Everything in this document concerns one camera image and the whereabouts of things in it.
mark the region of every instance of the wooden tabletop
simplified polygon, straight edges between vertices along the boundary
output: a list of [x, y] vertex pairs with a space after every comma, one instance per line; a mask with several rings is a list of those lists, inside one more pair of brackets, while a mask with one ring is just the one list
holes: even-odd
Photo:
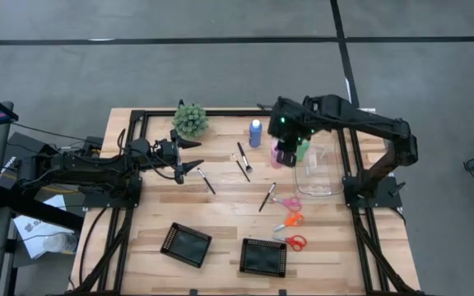
[[[131, 109], [112, 109], [103, 157], [118, 153], [116, 139], [128, 127]], [[139, 207], [134, 211], [128, 256], [123, 275], [123, 294], [187, 294], [198, 289], [200, 294], [277, 294], [287, 289], [289, 294], [362, 294], [364, 293], [356, 236], [350, 210], [344, 204], [341, 176], [341, 153], [337, 134], [320, 132], [311, 141], [306, 164], [297, 169], [300, 189], [306, 193], [335, 195], [312, 197], [297, 191], [292, 169], [270, 166], [270, 136], [268, 117], [263, 123], [263, 138], [259, 148], [248, 145], [247, 117], [210, 117], [208, 132], [198, 139], [202, 146], [181, 150], [183, 161], [204, 159], [200, 168], [216, 191], [214, 196], [196, 171], [185, 177], [184, 185], [163, 179], [156, 173], [142, 173], [143, 191]], [[146, 138], [149, 142], [170, 138], [171, 117], [151, 118]], [[359, 133], [364, 164], [369, 167], [384, 153], [383, 141]], [[346, 132], [347, 145], [351, 150]], [[237, 141], [244, 150], [253, 172], [248, 183], [231, 158], [240, 159]], [[162, 169], [172, 175], [172, 170]], [[258, 208], [273, 182], [276, 197], [303, 198], [301, 214], [305, 222], [300, 227], [288, 227], [280, 234], [303, 235], [309, 241], [302, 252], [289, 249], [286, 278], [272, 278], [239, 272], [239, 256], [243, 238], [269, 240], [272, 229], [282, 223], [287, 209], [268, 203], [261, 213]], [[81, 236], [84, 238], [100, 209], [86, 214]], [[95, 227], [86, 251], [84, 277], [91, 272], [103, 251], [111, 210], [107, 210]], [[407, 233], [402, 219], [387, 209], [374, 210], [383, 254], [396, 272], [414, 289], [419, 289]], [[160, 254], [171, 224], [177, 222], [213, 237], [201, 269], [186, 265]], [[77, 283], [83, 239], [80, 241], [72, 268], [72, 280]], [[109, 268], [108, 288], [111, 289], [116, 268], [116, 256]], [[369, 255], [374, 288], [379, 287], [374, 259]]]

